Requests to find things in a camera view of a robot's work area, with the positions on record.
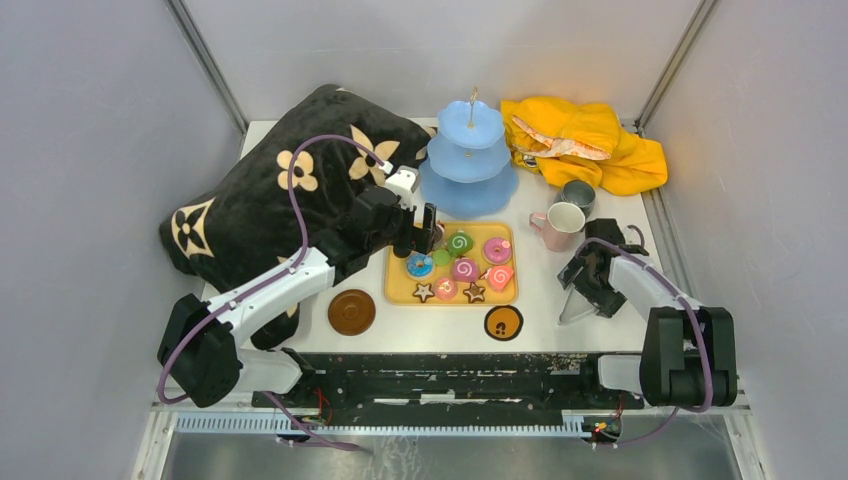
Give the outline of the salmon swirl cake slice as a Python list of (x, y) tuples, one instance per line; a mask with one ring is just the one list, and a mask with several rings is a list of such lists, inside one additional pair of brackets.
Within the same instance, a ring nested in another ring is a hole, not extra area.
[(514, 278), (514, 269), (508, 265), (496, 265), (487, 269), (483, 278), (494, 292), (503, 292)]

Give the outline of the chocolate swirl roll cake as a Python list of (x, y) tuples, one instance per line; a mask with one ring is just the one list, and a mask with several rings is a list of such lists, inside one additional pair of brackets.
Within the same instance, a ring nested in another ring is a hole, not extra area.
[(445, 225), (442, 222), (437, 222), (436, 228), (435, 228), (435, 240), (434, 240), (434, 246), (436, 248), (439, 248), (443, 244), (444, 238), (445, 238), (445, 232), (446, 232)]

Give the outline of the metal serving tongs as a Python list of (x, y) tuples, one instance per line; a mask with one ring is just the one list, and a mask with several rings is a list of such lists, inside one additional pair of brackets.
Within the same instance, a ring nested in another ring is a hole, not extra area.
[(570, 285), (565, 293), (566, 300), (559, 315), (559, 326), (566, 326), (596, 314), (596, 307), (574, 285)]

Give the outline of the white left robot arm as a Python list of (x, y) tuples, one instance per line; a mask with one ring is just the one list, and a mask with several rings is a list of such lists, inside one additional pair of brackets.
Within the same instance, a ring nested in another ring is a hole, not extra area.
[(156, 358), (163, 367), (157, 384), (160, 402), (167, 379), (199, 408), (231, 392), (270, 392), (291, 406), (307, 404), (315, 391), (307, 366), (290, 350), (249, 348), (251, 336), (289, 308), (363, 270), (386, 247), (397, 255), (431, 252), (441, 238), (437, 208), (404, 206), (398, 194), (370, 187), (348, 213), (300, 248), (295, 257), (251, 281), (202, 301), (193, 294), (173, 306)]

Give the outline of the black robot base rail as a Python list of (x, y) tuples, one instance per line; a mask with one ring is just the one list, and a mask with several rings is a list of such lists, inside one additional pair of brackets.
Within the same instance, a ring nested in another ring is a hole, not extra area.
[(302, 353), (300, 380), (279, 401), (319, 408), (330, 426), (555, 426), (565, 411), (641, 410), (601, 386), (586, 353)]

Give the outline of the pink frosted donut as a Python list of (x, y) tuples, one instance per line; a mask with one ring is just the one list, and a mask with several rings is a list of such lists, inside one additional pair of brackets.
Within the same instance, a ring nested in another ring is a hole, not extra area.
[(482, 246), (484, 259), (492, 265), (507, 264), (513, 257), (511, 242), (503, 237), (491, 237)]

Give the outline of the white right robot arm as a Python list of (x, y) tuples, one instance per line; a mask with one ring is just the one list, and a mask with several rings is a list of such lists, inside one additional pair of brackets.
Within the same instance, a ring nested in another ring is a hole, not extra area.
[(689, 411), (733, 405), (738, 375), (731, 313), (685, 294), (641, 244), (626, 241), (616, 220), (591, 220), (584, 233), (557, 276), (566, 293), (560, 325), (611, 319), (631, 305), (645, 320), (646, 332), (640, 353), (598, 358), (597, 370), (577, 382), (580, 400), (602, 408), (618, 391), (627, 391), (652, 406)]

